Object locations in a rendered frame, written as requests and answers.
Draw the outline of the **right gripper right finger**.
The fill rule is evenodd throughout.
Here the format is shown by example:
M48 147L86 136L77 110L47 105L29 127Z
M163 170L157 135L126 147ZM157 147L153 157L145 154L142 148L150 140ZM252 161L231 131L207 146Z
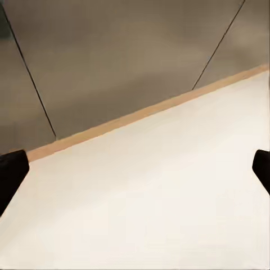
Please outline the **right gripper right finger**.
M257 150L252 169L270 195L270 152Z

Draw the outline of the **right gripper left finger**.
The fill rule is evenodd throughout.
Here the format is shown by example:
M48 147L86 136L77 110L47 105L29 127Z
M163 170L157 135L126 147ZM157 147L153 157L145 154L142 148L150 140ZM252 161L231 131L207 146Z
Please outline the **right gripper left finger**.
M28 172L29 163L24 149L0 156L0 217Z

